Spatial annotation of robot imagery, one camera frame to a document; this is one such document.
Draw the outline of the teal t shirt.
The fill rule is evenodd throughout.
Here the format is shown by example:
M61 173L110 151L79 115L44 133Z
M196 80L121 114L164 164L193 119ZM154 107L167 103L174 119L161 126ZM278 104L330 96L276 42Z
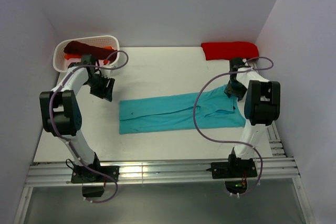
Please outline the teal t shirt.
M241 115L237 99L224 93L225 86L203 92L165 97L122 100L119 103L119 133L135 134L195 128L195 117L200 129L243 127L246 119Z

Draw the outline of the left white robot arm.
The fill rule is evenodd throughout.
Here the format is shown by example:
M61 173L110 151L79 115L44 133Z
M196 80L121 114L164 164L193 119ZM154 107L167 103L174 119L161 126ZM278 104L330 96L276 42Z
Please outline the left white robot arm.
M81 131L82 115L76 95L87 85L90 94L112 101L115 80L104 77L99 68L94 56L83 55L80 62L70 64L56 87L39 95L44 130L61 139L74 158L75 168L85 167L83 175L91 182L101 178L102 168Z

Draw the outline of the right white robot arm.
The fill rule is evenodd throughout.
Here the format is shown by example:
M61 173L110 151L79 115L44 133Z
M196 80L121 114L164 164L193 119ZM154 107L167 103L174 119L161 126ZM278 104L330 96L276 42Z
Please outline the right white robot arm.
M234 177L245 171L243 161L254 157L256 147L264 131L280 115L280 83L263 78L242 58L229 61L230 77L224 93L229 97L244 100L246 123L240 144L233 148L236 159L227 164L228 173Z

